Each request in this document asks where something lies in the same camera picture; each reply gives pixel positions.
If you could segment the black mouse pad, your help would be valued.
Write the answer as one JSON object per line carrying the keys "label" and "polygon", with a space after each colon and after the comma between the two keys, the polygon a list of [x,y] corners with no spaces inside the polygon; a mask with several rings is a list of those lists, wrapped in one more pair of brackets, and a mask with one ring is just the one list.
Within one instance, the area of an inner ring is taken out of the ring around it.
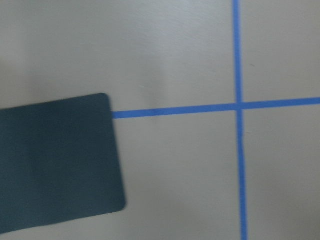
{"label": "black mouse pad", "polygon": [[125,207],[106,94],[1,110],[2,234],[115,213]]}

